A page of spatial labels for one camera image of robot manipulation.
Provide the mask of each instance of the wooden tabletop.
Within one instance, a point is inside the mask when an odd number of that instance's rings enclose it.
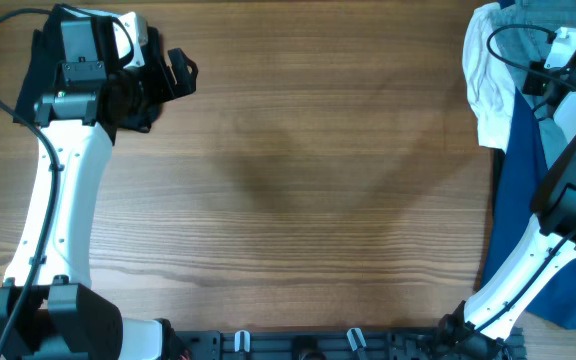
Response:
[[[0,0],[0,15],[24,2],[48,3]],[[93,290],[178,330],[432,326],[452,312],[478,285],[492,224],[491,154],[461,69],[482,3],[94,5],[144,15],[200,75],[150,134],[117,134]],[[0,28],[8,104],[44,21]],[[0,111],[0,283],[36,157]],[[519,325],[529,359],[576,359],[576,332]]]

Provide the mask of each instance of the dark blue cloth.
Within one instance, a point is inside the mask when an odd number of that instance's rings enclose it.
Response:
[[[531,216],[530,200],[546,172],[538,123],[517,91],[482,286],[519,243]],[[576,329],[576,260],[548,282],[527,310],[565,328]]]

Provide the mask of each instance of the wooden table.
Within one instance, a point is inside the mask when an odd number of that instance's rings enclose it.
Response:
[[[0,0],[0,15],[24,2],[47,3]],[[118,133],[93,289],[179,330],[431,326],[452,312],[478,284],[492,224],[490,151],[461,70],[481,3],[95,5],[144,15],[201,73],[151,134]],[[8,104],[43,21],[0,28]],[[0,111],[0,282],[36,154]],[[530,359],[576,359],[576,332],[529,314],[519,325]]]

